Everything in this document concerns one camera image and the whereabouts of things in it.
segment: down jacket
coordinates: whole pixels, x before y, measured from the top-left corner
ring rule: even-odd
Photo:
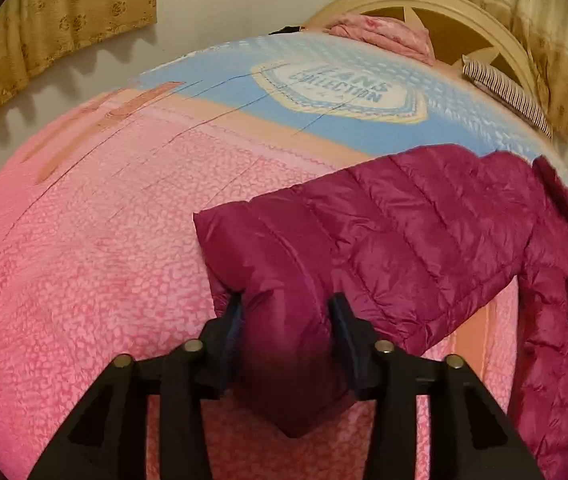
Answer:
[[[568,478],[568,189],[544,158],[421,147],[194,222],[217,311],[243,293],[237,391],[289,436],[352,403],[331,355],[332,294],[422,354],[517,276],[509,415],[546,478]]]

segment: blue printed pattern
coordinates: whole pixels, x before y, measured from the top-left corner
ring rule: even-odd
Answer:
[[[188,96],[371,155],[445,143],[528,161],[543,154],[568,185],[557,153],[510,114],[426,65],[365,43],[307,32],[251,38],[184,56],[141,75],[138,85],[167,81],[186,82],[176,91]]]

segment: pink textured fabric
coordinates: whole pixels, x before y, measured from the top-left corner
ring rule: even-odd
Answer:
[[[484,370],[481,379],[500,407],[509,409],[517,355],[518,282],[513,279],[494,300],[494,316],[486,330]]]
[[[81,137],[116,106],[102,98],[72,110],[0,172],[0,468],[10,480],[27,477],[114,355],[163,354],[214,316],[193,211],[335,170],[198,125],[158,103]],[[42,167],[69,145],[75,150],[40,182]],[[516,312],[512,297],[504,301],[505,312]],[[514,337],[514,319],[504,321],[504,334]],[[512,371],[503,368],[509,362],[503,355],[513,358],[514,347],[509,337],[499,338],[498,348],[500,342],[490,365],[502,372],[488,384],[504,406]],[[432,356],[446,353],[448,344]],[[232,397],[205,403],[203,413],[216,480],[361,476],[370,403],[300,440],[284,437]],[[155,479],[155,402],[151,414],[148,472]]]
[[[332,36],[370,43],[429,66],[435,63],[433,46],[426,28],[415,29],[395,18],[364,14],[343,14],[326,25]]]

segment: headboard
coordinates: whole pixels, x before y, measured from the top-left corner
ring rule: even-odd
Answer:
[[[335,0],[306,26],[321,28],[331,17],[345,12],[420,22],[429,29],[438,60],[455,64],[462,54],[471,54],[490,62],[530,95],[537,95],[524,48],[500,22],[468,0]]]

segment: pillow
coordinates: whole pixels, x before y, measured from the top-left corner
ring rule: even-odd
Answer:
[[[542,107],[513,79],[496,68],[468,56],[462,56],[462,62],[464,63],[462,73],[475,86],[509,107],[549,139],[553,138],[553,132],[546,122]]]
[[[373,44],[429,66],[435,62],[429,31],[416,23],[411,27],[395,18],[350,13],[333,18],[325,31],[332,36]]]

